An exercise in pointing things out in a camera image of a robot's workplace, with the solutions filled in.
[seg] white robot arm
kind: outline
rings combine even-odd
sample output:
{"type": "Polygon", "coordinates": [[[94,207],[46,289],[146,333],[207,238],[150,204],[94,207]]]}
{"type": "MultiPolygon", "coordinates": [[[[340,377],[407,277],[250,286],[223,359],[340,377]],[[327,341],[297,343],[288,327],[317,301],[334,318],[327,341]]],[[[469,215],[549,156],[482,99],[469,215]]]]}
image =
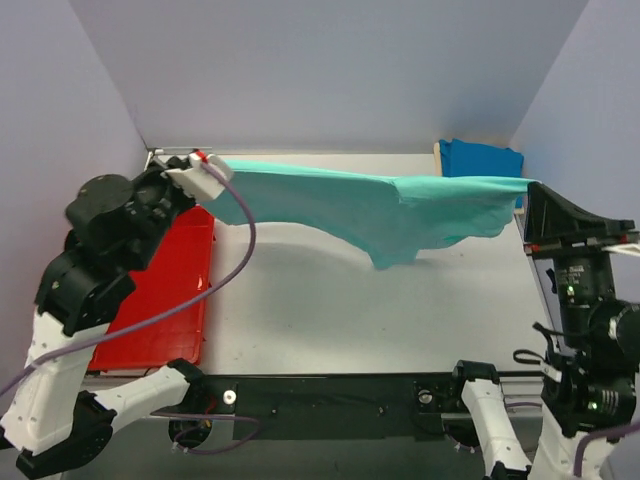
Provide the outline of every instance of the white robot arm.
{"type": "Polygon", "coordinates": [[[533,465],[517,445],[492,366],[459,365],[461,398],[481,441],[487,478],[601,480],[617,442],[638,430],[629,424],[637,403],[640,305],[616,297],[609,257],[635,254],[637,248],[619,245],[636,244],[639,234],[632,220],[586,212],[545,185],[530,184],[528,197],[525,252],[553,260],[562,321],[562,332],[534,325],[547,343],[544,357],[514,352],[516,362],[537,365],[544,374],[542,435],[533,465]],[[554,337],[563,337],[573,352],[561,354],[554,337]]]}
{"type": "MultiPolygon", "coordinates": [[[[66,210],[73,230],[65,251],[46,269],[36,296],[27,366],[44,354],[73,350],[106,333],[135,288],[128,272],[149,265],[179,214],[224,190],[200,168],[202,162],[231,178],[218,157],[194,152],[166,164],[154,161],[133,181],[105,175],[82,187],[66,210]]],[[[0,433],[21,452],[17,466],[28,478],[85,465],[118,430],[180,404],[203,377],[196,367],[177,359],[118,388],[80,391],[94,349],[39,365],[21,382],[0,420],[0,433]]]]}

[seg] turquoise fabric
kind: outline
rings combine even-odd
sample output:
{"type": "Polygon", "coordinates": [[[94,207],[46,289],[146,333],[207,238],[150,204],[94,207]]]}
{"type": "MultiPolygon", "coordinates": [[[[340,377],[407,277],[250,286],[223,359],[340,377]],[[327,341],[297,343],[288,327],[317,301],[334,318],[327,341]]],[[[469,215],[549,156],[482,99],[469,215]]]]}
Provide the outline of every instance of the turquoise fabric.
{"type": "MultiPolygon", "coordinates": [[[[382,177],[229,161],[233,185],[256,221],[318,228],[369,254],[378,269],[412,262],[422,249],[495,237],[530,180],[505,177],[382,177]]],[[[224,192],[203,205],[229,225],[247,220],[224,192]]]]}

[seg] table surface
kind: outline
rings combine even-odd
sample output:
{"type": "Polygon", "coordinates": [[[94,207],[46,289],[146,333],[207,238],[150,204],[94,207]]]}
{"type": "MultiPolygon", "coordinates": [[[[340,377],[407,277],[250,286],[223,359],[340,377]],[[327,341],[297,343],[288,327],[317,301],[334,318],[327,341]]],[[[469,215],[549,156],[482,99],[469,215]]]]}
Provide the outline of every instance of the table surface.
{"type": "MultiPolygon", "coordinates": [[[[380,175],[433,175],[433,155],[263,155],[251,160],[380,175]]],[[[242,258],[246,226],[216,223],[212,275],[242,258]]],[[[260,224],[245,271],[207,309],[202,369],[215,374],[449,372],[459,359],[523,370],[547,322],[515,222],[496,238],[426,250],[376,271],[368,256],[312,228],[260,224]]]]}

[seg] light purple wall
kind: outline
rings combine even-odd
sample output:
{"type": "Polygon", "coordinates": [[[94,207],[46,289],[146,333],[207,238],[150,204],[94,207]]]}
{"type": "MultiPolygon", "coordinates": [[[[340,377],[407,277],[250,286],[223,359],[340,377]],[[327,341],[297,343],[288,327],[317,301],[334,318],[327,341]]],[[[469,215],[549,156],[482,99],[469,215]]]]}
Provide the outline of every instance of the light purple wall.
{"type": "Polygon", "coordinates": [[[72,0],[151,146],[506,143],[586,0],[72,0]]]}
{"type": "MultiPolygon", "coordinates": [[[[512,145],[530,177],[587,210],[640,227],[640,2],[591,0],[512,145]]],[[[640,261],[615,258],[619,296],[640,301],[640,261]]],[[[636,479],[640,437],[613,456],[636,479]]]]}
{"type": "MultiPolygon", "coordinates": [[[[66,0],[11,0],[0,14],[0,382],[24,365],[33,299],[68,229],[64,207],[100,173],[145,151],[66,0]]],[[[0,400],[0,409],[8,398],[0,400]]],[[[19,477],[0,452],[0,478],[19,477]]]]}

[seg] screw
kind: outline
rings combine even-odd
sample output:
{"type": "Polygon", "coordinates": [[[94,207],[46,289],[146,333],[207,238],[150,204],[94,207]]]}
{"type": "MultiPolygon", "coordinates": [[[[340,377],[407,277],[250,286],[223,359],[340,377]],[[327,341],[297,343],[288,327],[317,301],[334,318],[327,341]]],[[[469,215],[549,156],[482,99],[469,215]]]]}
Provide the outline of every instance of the screw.
{"type": "Polygon", "coordinates": [[[418,392],[418,401],[423,405],[429,405],[433,401],[433,395],[429,390],[420,390],[418,392]]]}

